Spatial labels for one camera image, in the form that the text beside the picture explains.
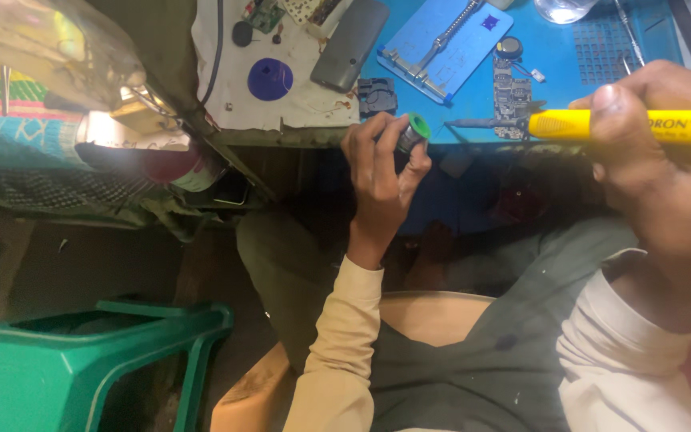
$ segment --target green plastic stool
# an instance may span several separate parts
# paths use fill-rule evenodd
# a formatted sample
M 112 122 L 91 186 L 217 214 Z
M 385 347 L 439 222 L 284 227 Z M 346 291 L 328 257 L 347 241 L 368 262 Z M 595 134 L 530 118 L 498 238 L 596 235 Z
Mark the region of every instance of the green plastic stool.
M 97 323 L 116 328 L 97 332 Z M 188 366 L 174 430 L 194 430 L 210 348 L 233 326 L 226 304 L 106 300 L 90 312 L 0 324 L 0 430 L 95 431 L 114 381 L 183 351 Z M 71 334 L 80 328 L 90 334 Z

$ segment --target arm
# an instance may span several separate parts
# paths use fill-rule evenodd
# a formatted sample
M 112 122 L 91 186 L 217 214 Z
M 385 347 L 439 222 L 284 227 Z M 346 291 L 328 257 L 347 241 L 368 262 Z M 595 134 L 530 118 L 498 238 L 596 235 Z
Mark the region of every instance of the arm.
M 691 390 L 679 372 L 691 334 L 643 318 L 601 270 L 562 330 L 557 351 L 566 377 L 559 393 L 571 430 L 691 430 Z
M 380 260 L 431 168 L 425 146 L 417 145 L 396 174 L 393 152 L 408 124 L 407 117 L 380 113 L 352 125 L 341 143 L 351 165 L 356 216 L 335 287 L 316 322 L 319 336 L 297 381 L 284 431 L 359 432 L 372 424 L 369 376 L 371 346 L 380 330 Z
M 382 277 L 382 270 L 364 270 L 343 259 L 316 322 L 319 337 L 297 381 L 284 431 L 369 430 L 371 346 L 380 330 Z
M 600 270 L 563 323 L 567 419 L 575 431 L 691 430 L 679 372 L 691 343 L 691 146 L 663 148 L 647 117 L 691 109 L 691 72 L 651 62 L 571 108 L 591 110 L 593 175 L 647 252 Z

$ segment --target gray phone back cover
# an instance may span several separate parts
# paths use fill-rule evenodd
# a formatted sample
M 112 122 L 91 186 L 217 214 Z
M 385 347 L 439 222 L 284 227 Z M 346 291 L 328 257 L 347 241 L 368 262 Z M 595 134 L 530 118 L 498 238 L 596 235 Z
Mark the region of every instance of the gray phone back cover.
M 389 7 L 376 0 L 354 0 L 313 68 L 311 81 L 350 92 L 390 14 Z

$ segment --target yellow soldering iron handle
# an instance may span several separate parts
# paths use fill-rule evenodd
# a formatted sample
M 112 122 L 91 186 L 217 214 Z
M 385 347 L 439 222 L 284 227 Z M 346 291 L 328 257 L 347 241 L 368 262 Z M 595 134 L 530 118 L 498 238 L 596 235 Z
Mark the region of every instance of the yellow soldering iron handle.
M 649 111 L 655 138 L 666 144 L 691 144 L 691 111 Z M 532 114 L 529 132 L 547 140 L 588 141 L 590 111 L 546 110 Z

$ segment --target solder wire spool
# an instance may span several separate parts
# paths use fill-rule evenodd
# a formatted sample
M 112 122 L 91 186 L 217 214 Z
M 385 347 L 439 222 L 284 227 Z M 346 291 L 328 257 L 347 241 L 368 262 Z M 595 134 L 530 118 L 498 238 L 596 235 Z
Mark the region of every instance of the solder wire spool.
M 407 115 L 409 116 L 409 126 L 396 143 L 396 148 L 404 153 L 411 152 L 417 143 L 431 137 L 431 128 L 420 114 L 410 112 Z

